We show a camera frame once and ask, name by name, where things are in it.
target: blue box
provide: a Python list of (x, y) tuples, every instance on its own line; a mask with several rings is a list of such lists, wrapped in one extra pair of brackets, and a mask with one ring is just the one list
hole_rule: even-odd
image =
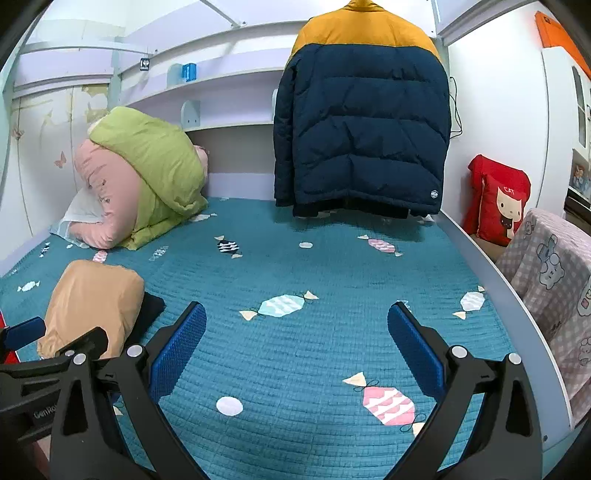
[(195, 63), (187, 63), (183, 65), (183, 74), (185, 82), (192, 82), (197, 80), (197, 65)]

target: pink candy print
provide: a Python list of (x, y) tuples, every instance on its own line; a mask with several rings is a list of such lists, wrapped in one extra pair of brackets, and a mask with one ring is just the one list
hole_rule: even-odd
[(389, 244), (388, 242), (384, 242), (383, 240), (377, 240), (375, 238), (370, 238), (368, 243), (374, 247), (375, 249), (387, 253), (393, 254), (396, 251), (396, 247)]
[(414, 422), (414, 403), (395, 388), (365, 387), (363, 406), (384, 425), (408, 425)]
[(105, 252), (104, 250), (99, 250), (97, 253), (95, 253), (95, 256), (92, 258), (92, 261), (98, 262), (98, 263), (104, 263), (106, 259), (107, 259), (107, 252)]

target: plaid blanket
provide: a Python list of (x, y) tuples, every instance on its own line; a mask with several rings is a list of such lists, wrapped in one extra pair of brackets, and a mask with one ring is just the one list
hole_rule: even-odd
[(591, 408), (591, 238), (532, 209), (496, 266), (548, 342), (578, 423)]

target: cat print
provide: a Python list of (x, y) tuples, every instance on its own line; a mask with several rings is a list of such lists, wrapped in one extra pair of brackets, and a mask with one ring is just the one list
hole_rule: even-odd
[(579, 359), (581, 367), (584, 367), (589, 363), (589, 360), (591, 360), (591, 338), (584, 338), (581, 340), (579, 356), (577, 358)]
[(542, 262), (540, 268), (540, 283), (546, 287), (546, 290), (551, 289), (556, 285), (562, 277), (564, 277), (564, 268), (560, 264), (560, 257), (554, 249), (558, 243), (556, 235), (550, 235), (548, 244), (539, 244), (536, 249), (538, 258)]
[(591, 315), (591, 277), (589, 277), (587, 284), (583, 288), (583, 292), (577, 303), (577, 312), (579, 312), (581, 317)]
[(515, 200), (509, 194), (515, 194), (513, 189), (499, 187), (496, 194), (496, 206), (501, 213), (501, 225), (506, 230), (506, 237), (512, 239), (515, 236), (514, 225), (515, 222), (521, 220), (521, 200)]

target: puffer jacket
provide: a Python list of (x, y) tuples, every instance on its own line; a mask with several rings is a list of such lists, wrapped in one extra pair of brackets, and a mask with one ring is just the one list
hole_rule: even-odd
[(451, 129), (431, 39), (369, 0), (312, 18), (277, 92), (277, 205), (353, 198), (437, 213)]

